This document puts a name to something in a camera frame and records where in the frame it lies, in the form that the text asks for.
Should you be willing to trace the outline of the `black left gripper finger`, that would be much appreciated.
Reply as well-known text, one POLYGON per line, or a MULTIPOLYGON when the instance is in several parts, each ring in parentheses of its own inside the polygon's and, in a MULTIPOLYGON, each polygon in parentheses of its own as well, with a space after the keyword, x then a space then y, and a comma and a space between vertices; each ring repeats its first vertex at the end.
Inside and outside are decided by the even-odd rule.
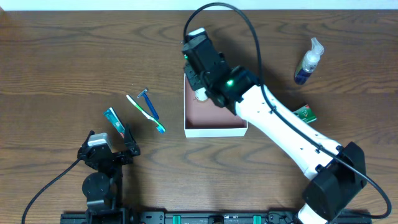
POLYGON ((125 125, 124 145, 126 146, 127 149, 135 149, 136 148, 136 141, 132 136, 130 126, 128 124, 125 125))
POLYGON ((87 145, 88 144, 88 141, 90 140, 90 137, 92 136, 92 135, 94 135, 95 134, 95 132, 93 131, 93 130, 91 130, 90 132, 89 132, 89 134, 88 134, 88 136, 87 136, 87 138, 86 138, 86 140, 85 140, 85 144, 87 145))

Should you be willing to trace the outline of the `white cream tube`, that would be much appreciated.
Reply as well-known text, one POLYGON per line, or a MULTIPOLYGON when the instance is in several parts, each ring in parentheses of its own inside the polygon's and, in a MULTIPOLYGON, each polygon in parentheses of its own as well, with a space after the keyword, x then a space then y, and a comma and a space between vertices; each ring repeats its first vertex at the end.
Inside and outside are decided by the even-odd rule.
POLYGON ((206 95, 206 89, 205 88, 200 88, 195 90, 195 98, 198 101, 206 101, 208 99, 206 95))

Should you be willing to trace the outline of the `clear spray bottle blue liquid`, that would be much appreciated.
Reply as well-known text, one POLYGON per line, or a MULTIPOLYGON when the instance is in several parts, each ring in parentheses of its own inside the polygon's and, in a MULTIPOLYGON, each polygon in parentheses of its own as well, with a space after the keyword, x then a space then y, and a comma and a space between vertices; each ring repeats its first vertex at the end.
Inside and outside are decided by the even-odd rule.
POLYGON ((294 81, 298 85, 303 85, 309 79, 325 50, 316 37, 311 38, 311 43, 312 48, 305 53, 294 74, 294 81))

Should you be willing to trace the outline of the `green soap bar packet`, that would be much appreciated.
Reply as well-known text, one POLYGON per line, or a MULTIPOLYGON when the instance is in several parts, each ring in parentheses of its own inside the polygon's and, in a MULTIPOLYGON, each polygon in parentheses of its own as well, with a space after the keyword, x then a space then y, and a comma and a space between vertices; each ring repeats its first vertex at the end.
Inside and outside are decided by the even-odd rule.
POLYGON ((294 115, 300 118, 304 123, 312 123, 317 120, 317 117, 315 116, 309 105, 304 105, 301 108, 295 110, 294 115))

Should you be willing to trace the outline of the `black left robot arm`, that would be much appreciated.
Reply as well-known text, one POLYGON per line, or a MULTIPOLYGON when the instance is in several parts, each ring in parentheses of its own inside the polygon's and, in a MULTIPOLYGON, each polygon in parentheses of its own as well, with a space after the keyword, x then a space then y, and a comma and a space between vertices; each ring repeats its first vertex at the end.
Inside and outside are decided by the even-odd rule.
POLYGON ((124 145, 126 147, 124 151, 113 152, 106 133, 95 134, 90 131, 78 150, 77 158, 96 171, 90 174, 82 185, 88 210, 99 212, 122 206, 122 166, 132 164, 133 157, 141 154, 128 125, 125 127, 124 145))

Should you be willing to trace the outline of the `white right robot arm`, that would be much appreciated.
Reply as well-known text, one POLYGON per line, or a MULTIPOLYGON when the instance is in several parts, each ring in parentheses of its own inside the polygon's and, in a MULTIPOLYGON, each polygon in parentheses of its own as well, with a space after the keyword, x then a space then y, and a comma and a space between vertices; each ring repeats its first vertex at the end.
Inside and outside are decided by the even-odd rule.
POLYGON ((242 66, 231 68, 205 30, 184 37, 185 74, 192 90, 202 89, 220 108, 253 124, 299 166, 310 181, 303 192, 300 223, 330 223, 368 184, 363 150, 343 147, 311 128, 280 103, 258 77, 242 66))

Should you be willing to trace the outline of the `green toothpaste tube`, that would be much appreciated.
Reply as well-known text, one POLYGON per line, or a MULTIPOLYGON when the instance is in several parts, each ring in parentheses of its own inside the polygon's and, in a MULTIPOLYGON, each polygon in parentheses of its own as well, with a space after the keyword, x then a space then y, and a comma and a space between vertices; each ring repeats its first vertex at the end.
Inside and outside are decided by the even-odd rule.
POLYGON ((125 127, 119 117, 117 116, 113 107, 107 109, 104 113, 104 116, 108 119, 108 121, 115 127, 117 132, 124 138, 125 127))

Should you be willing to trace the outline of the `green white toothbrush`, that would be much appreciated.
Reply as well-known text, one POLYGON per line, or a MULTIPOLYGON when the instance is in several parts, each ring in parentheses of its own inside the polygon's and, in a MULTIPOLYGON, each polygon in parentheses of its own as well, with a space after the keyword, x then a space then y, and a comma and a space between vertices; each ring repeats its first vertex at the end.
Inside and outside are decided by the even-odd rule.
POLYGON ((135 107, 137 108, 148 120, 153 121, 156 124, 156 129, 160 134, 163 134, 166 132, 166 129, 164 126, 156 120, 153 116, 151 116, 149 113, 147 113, 130 95, 126 95, 127 100, 135 107))

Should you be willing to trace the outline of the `blue disposable razor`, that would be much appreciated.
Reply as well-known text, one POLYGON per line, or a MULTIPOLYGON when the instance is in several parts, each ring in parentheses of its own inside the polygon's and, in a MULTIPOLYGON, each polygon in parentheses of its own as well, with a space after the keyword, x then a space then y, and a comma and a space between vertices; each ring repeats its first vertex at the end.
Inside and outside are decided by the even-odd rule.
POLYGON ((150 112, 152 113, 152 116, 154 117, 155 120, 159 119, 159 115, 157 114, 151 100, 149 99, 148 95, 147 95, 148 89, 145 88, 143 89, 138 95, 137 98, 144 98, 146 101, 146 104, 148 106, 148 108, 150 109, 150 112))

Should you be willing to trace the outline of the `white cardboard box pink inside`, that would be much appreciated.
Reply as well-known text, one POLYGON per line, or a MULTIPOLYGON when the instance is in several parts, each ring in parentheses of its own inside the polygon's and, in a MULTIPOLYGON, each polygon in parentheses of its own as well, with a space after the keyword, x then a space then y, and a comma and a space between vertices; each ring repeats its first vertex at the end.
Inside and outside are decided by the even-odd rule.
POLYGON ((219 108, 211 100, 196 98, 186 75, 184 75, 183 127, 186 138, 243 137, 248 122, 234 116, 226 108, 219 108))

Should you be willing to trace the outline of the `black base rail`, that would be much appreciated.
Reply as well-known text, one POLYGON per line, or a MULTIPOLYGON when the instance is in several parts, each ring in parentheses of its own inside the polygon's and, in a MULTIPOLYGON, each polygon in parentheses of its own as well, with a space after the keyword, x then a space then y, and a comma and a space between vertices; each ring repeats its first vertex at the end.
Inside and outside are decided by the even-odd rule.
POLYGON ((169 213, 143 212, 128 218, 123 212, 109 215, 64 213, 61 224, 138 223, 138 224, 294 224, 299 220, 292 211, 267 213, 169 213))

